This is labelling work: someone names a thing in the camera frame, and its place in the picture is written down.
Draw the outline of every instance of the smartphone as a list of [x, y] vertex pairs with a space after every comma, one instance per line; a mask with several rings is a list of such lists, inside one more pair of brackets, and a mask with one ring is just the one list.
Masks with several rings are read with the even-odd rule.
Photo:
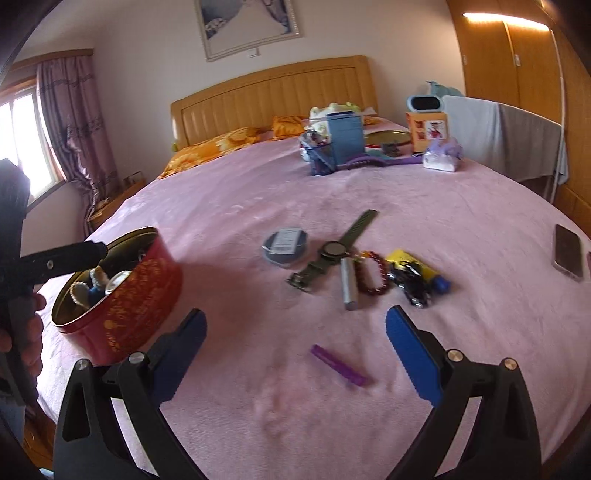
[[581, 281], [583, 279], [583, 254], [579, 236], [556, 225], [554, 228], [554, 267], [570, 278]]

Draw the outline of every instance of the pillow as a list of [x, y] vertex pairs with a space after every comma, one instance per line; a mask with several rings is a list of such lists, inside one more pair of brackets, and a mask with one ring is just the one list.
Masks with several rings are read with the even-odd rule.
[[367, 125], [377, 125], [382, 122], [382, 119], [378, 116], [364, 116], [363, 117], [363, 124]]
[[273, 140], [299, 137], [305, 132], [301, 123], [302, 117], [297, 115], [273, 117]]
[[180, 171], [215, 160], [241, 148], [259, 142], [258, 128], [243, 127], [205, 142], [183, 148], [176, 152], [158, 177], [163, 179]]

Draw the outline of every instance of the nightstand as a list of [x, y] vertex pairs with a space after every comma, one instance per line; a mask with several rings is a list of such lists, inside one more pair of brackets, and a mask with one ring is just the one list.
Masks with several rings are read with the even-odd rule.
[[146, 181], [144, 179], [138, 180], [134, 184], [131, 184], [121, 195], [111, 200], [100, 210], [97, 210], [96, 213], [90, 217], [90, 225], [93, 231], [111, 218], [124, 201], [134, 196], [145, 186]]

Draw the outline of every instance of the cardboard box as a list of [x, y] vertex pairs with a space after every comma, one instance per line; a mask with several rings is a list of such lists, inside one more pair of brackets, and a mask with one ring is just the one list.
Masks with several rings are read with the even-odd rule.
[[407, 122], [415, 152], [424, 152], [431, 140], [447, 140], [449, 137], [447, 115], [443, 112], [407, 112]]

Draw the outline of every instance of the tin can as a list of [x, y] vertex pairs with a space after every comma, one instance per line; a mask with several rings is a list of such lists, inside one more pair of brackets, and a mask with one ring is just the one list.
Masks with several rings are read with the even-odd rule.
[[121, 362], [160, 327], [180, 295], [183, 272], [152, 227], [130, 232], [108, 245], [100, 266], [109, 277], [132, 273], [90, 310], [70, 297], [75, 281], [88, 285], [90, 271], [72, 275], [51, 311], [53, 325], [82, 348], [95, 365]]
[[413, 140], [408, 132], [386, 130], [373, 132], [365, 136], [365, 147], [381, 149], [383, 145], [392, 144], [398, 148], [400, 157], [413, 154]]

